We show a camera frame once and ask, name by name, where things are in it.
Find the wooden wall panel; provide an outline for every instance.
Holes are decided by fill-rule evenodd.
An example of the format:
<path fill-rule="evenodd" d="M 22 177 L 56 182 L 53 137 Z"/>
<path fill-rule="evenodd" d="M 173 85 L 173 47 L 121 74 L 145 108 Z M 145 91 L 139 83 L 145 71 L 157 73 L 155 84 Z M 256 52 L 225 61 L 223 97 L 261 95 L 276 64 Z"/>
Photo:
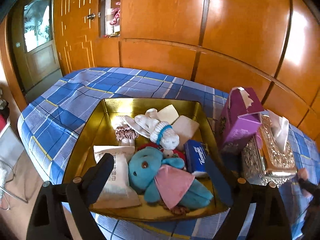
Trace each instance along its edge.
<path fill-rule="evenodd" d="M 204 0 L 121 0 L 121 36 L 198 45 Z"/>
<path fill-rule="evenodd" d="M 318 151 L 320 152 L 320 134 L 318 135 L 318 137 L 316 138 L 316 145 L 318 147 Z"/>
<path fill-rule="evenodd" d="M 309 111 L 298 128 L 315 140 L 320 134 L 320 117 L 313 111 Z"/>
<path fill-rule="evenodd" d="M 123 41 L 123 67 L 168 74 L 190 80 L 196 51 L 149 42 Z"/>
<path fill-rule="evenodd" d="M 276 84 L 263 106 L 279 116 L 284 116 L 294 126 L 301 122 L 308 110 L 306 104 Z"/>
<path fill-rule="evenodd" d="M 311 105 L 312 109 L 320 116 L 320 90 L 318 91 L 315 101 Z"/>
<path fill-rule="evenodd" d="M 119 67 L 119 39 L 100 38 L 92 41 L 95 67 Z"/>
<path fill-rule="evenodd" d="M 203 47 L 274 76 L 289 12 L 289 0 L 210 0 Z"/>
<path fill-rule="evenodd" d="M 270 85 L 270 80 L 218 53 L 201 53 L 195 82 L 227 93 L 236 86 L 252 87 L 260 100 Z"/>
<path fill-rule="evenodd" d="M 302 0 L 293 0 L 292 25 L 278 80 L 311 104 L 320 85 L 320 27 Z"/>

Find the plaid bedsheet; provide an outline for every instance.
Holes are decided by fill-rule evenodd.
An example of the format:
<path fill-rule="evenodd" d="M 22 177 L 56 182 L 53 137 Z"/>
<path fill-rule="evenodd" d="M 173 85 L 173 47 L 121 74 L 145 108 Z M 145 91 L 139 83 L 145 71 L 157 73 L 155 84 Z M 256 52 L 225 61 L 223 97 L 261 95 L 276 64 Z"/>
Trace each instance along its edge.
<path fill-rule="evenodd" d="M 202 104 L 212 127 L 228 94 L 181 78 L 129 68 L 94 68 L 72 72 L 58 80 L 22 112 L 18 129 L 35 168 L 43 180 L 59 184 L 71 151 L 90 114 L 103 98 L 147 97 L 195 100 Z M 320 179 L 315 142 L 290 125 L 289 141 L 298 168 L 308 169 L 310 180 Z M 292 238 L 301 234 L 310 198 L 301 194 L 296 179 L 280 187 Z M 238 239 L 245 239 L 255 206 L 252 204 Z M 93 214 L 107 239 L 212 239 L 227 211 L 182 222 L 130 223 Z"/>

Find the tissue box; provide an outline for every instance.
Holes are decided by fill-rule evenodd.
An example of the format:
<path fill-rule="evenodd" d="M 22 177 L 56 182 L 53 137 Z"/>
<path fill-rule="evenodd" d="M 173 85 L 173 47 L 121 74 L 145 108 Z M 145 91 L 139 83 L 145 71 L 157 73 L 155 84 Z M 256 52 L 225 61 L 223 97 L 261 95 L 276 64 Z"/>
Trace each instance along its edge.
<path fill-rule="evenodd" d="M 215 127 L 221 153 L 240 154 L 261 125 L 264 111 L 253 88 L 233 88 Z"/>
<path fill-rule="evenodd" d="M 292 149 L 287 141 L 285 152 L 277 148 L 271 133 L 269 116 L 262 115 L 259 129 L 262 149 L 257 148 L 255 137 L 242 151 L 243 176 L 252 184 L 266 185 L 273 181 L 278 187 L 293 178 L 297 172 Z"/>
<path fill-rule="evenodd" d="M 187 157 L 187 171 L 197 178 L 207 177 L 204 160 L 209 153 L 208 146 L 205 143 L 188 140 L 184 144 L 184 149 Z"/>

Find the beige sponge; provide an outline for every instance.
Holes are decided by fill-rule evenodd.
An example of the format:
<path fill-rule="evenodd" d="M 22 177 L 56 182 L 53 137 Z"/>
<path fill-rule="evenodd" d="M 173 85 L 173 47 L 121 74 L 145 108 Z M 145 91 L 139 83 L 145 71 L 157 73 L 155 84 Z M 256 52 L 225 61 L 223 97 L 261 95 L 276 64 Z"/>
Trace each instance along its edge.
<path fill-rule="evenodd" d="M 161 122 L 168 122 L 173 124 L 175 120 L 179 117 L 177 110 L 173 105 L 166 106 L 164 109 L 161 109 L 158 113 L 158 120 Z"/>
<path fill-rule="evenodd" d="M 199 124 L 192 119 L 181 115 L 172 125 L 173 130 L 179 135 L 177 149 L 183 151 L 183 145 L 191 139 L 199 128 Z"/>

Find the red object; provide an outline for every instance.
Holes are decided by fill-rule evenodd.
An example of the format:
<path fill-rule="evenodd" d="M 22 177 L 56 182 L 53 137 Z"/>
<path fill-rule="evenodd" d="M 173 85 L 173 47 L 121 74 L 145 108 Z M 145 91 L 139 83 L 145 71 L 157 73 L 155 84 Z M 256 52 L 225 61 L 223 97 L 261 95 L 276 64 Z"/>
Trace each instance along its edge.
<path fill-rule="evenodd" d="M 3 130 L 3 128 L 7 125 L 6 119 L 0 114 L 0 132 Z"/>
<path fill-rule="evenodd" d="M 138 148 L 138 151 L 144 149 L 145 147 L 153 147 L 153 148 L 158 149 L 160 152 L 164 153 L 164 157 L 172 156 L 172 158 L 181 158 L 184 161 L 184 164 L 187 165 L 186 155 L 184 153 L 176 150 L 176 149 L 174 149 L 174 150 L 165 150 L 165 149 L 162 148 L 161 145 L 157 145 L 157 144 L 155 144 L 153 142 L 149 142 L 149 143 L 146 143 L 146 144 L 140 146 Z"/>

